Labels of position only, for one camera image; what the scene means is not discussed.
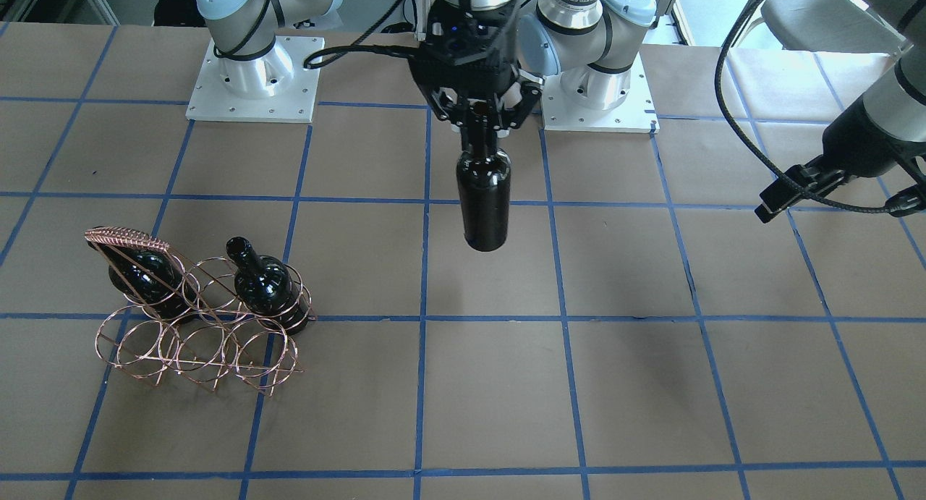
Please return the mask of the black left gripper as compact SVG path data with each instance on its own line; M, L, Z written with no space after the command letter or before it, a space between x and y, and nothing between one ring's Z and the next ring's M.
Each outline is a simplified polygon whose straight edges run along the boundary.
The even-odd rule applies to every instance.
M768 224L804 199L855 213L889 213L902 217L924 210L924 173L915 159L924 156L924 143L901 140L876 125L858 98L823 133L823 154L800 166L791 182L778 177L760 193L755 216ZM900 166L915 180L912 187L890 197L881 207L848 205L825 197L852 178L879 177Z

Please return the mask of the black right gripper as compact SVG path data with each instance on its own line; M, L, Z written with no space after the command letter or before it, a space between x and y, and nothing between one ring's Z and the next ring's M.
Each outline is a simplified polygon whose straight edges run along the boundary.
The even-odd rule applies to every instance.
M461 151L472 153L472 112L488 106L489 153L499 149L499 132L518 130L541 98L542 82L520 70L517 29L519 6L464 11L434 4L428 31L408 66L437 118L459 128Z

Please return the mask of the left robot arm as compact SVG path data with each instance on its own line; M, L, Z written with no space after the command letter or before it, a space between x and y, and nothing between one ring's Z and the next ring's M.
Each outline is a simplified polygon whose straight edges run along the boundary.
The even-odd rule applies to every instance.
M813 200L857 213L902 217L924 210L924 0L864 0L887 25L910 42L893 68L882 74L823 133L823 153L781 171L744 133L722 93L722 71L735 35L752 13L770 0L752 0L725 38L715 64L718 107L745 148L775 174L760 194L755 214L768 222L797 201ZM628 77L646 30L657 15L655 0L537 0L522 13L520 51L542 77L557 77L572 88L576 104L611 110L623 95L608 94L605 84ZM854 178L873 178L901 167L913 185L880 207L848 205L829 199Z

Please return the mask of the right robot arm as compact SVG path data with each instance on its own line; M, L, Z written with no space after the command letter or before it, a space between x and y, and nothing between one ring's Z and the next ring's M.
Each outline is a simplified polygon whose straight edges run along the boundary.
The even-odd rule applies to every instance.
M320 71L335 57L373 53L403 59L427 104L459 128L463 148L516 130L543 82L519 67L519 0L433 0L419 19L422 41L410 46L326 47L318 36L280 36L280 28L335 15L343 0L195 0L211 48L192 92L196 121L313 121Z

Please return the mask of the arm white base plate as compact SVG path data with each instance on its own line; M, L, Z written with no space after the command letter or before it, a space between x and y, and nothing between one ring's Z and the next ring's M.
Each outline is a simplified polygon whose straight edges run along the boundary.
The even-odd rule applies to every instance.
M545 77L543 128L562 132L657 133L657 111L641 55L629 70L605 74L590 66Z
M326 43L321 36L279 36L252 61L232 61L206 48L185 116L225 123L297 123L314 120L320 71L305 69L308 55Z

